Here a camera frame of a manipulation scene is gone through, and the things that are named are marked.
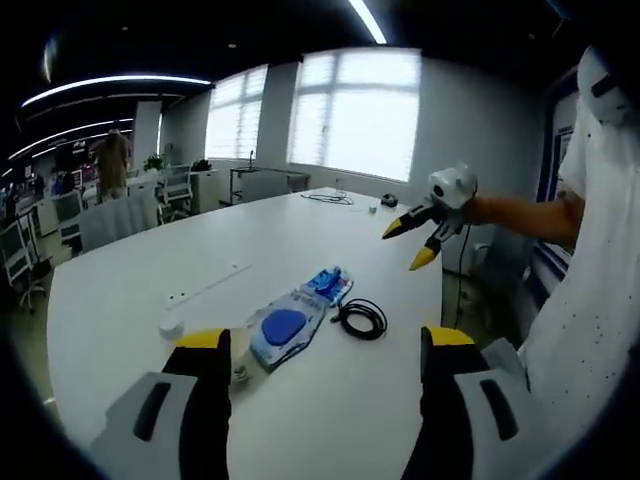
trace ceiling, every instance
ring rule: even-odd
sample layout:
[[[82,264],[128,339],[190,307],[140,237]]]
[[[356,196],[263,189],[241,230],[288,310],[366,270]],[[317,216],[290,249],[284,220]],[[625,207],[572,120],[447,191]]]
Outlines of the ceiling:
[[[585,47],[569,25],[558,28],[559,17],[542,0],[365,2],[390,45],[420,48],[426,56],[477,66],[536,91],[574,65]],[[12,67],[1,117],[5,141],[0,162],[29,161],[37,148],[21,158],[4,159],[53,133],[131,118],[138,100],[161,98],[166,108],[207,88],[113,83],[20,108],[27,98],[58,85],[124,73],[216,81],[256,65],[294,61],[306,52],[373,44],[347,0],[183,0],[161,5],[63,0],[18,7],[23,10],[15,14],[23,23],[20,38],[3,34],[5,61]],[[49,79],[43,68],[45,46]]]

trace white shirt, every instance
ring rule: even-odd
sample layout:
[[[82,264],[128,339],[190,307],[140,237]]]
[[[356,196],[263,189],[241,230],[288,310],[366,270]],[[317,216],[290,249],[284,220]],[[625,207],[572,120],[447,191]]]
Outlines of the white shirt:
[[[600,124],[578,100],[559,176],[585,200],[576,249],[521,358],[564,442],[610,400],[640,326],[640,129]]]

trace small white object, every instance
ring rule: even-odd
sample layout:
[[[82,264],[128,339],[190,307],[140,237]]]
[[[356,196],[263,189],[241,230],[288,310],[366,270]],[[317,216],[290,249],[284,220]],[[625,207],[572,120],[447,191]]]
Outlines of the small white object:
[[[251,353],[251,337],[246,328],[231,328],[231,382],[249,380],[257,366]]]
[[[184,333],[184,322],[168,318],[158,326],[160,336],[165,340],[178,340]]]

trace white wall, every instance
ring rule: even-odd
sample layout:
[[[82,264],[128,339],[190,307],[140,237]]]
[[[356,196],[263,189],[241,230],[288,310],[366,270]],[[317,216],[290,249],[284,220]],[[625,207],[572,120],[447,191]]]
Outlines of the white wall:
[[[147,158],[156,153],[161,108],[162,102],[138,102],[133,122],[132,169],[142,168]]]
[[[542,139],[542,101],[508,82],[469,67],[423,59],[413,165],[408,183],[365,175],[287,163],[291,102],[297,64],[269,68],[263,95],[256,164],[311,174],[311,188],[335,186],[380,197],[393,193],[402,203],[416,204],[425,195],[428,175],[457,162],[466,162],[478,174],[481,194],[532,198],[537,183]],[[163,143],[180,148],[181,162],[201,158],[208,111],[208,96],[192,99],[169,110],[163,119]],[[184,148],[198,155],[184,155]],[[246,162],[218,159],[222,199],[228,190],[228,169]],[[493,226],[473,228],[463,270],[469,265],[474,243],[489,243]],[[457,271],[462,238],[445,245],[444,267]]]
[[[210,97],[210,91],[198,95],[162,117],[160,152],[166,153],[171,164],[190,164],[204,158]]]

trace white cup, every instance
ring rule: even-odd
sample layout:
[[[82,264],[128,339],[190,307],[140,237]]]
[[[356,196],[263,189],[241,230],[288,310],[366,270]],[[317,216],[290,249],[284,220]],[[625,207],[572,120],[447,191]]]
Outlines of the white cup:
[[[241,384],[254,373],[255,360],[251,353],[251,337],[246,328],[230,328],[231,333],[231,383]]]

